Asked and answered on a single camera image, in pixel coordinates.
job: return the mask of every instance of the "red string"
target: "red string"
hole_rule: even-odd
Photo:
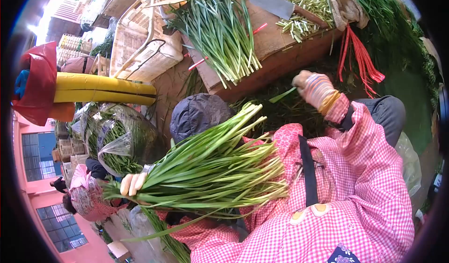
[[[348,52],[348,46],[350,47],[349,53],[351,54],[351,48],[352,48],[351,44],[352,44],[354,47],[354,55],[356,56],[356,60],[359,65],[360,79],[362,80],[363,84],[365,85],[365,91],[366,91],[367,95],[370,98],[373,98],[372,94],[377,94],[377,93],[370,86],[371,84],[373,84],[371,79],[380,83],[382,80],[385,79],[385,75],[383,75],[377,69],[374,68],[374,64],[371,61],[371,58],[369,57],[369,54],[368,54],[366,48],[363,46],[362,42],[356,36],[354,31],[352,31],[349,24],[346,26],[346,38],[344,38],[344,39],[342,38],[342,40],[344,40],[344,43],[340,47],[340,57],[339,57],[339,64],[338,64],[338,75],[340,77],[340,81],[341,82],[343,81],[343,77],[342,77],[341,73],[344,68],[344,60],[346,58],[346,53]],[[349,67],[352,71],[351,56],[349,56]]]

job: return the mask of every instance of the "cloth rag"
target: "cloth rag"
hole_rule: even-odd
[[[356,0],[329,0],[335,26],[340,31],[346,29],[348,22],[357,21],[358,28],[364,28],[369,21],[368,15]]]

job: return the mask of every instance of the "gloved hand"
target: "gloved hand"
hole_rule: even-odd
[[[120,185],[120,194],[123,196],[135,196],[137,191],[140,190],[145,182],[148,172],[142,172],[137,174],[127,174]]]
[[[304,100],[326,115],[340,93],[334,89],[329,78],[324,74],[302,70],[291,82]]]

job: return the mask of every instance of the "wooden handle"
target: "wooden handle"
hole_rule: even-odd
[[[309,12],[308,10],[306,10],[304,8],[301,8],[298,5],[295,5],[295,7],[293,8],[293,12],[298,13],[301,16],[304,16],[306,19],[310,20],[313,23],[316,23],[323,29],[326,29],[329,27],[329,25],[324,20],[320,19],[317,15]]]

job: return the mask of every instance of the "hat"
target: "hat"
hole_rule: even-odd
[[[219,96],[199,93],[181,100],[173,109],[170,133],[175,143],[219,125],[233,116]]]

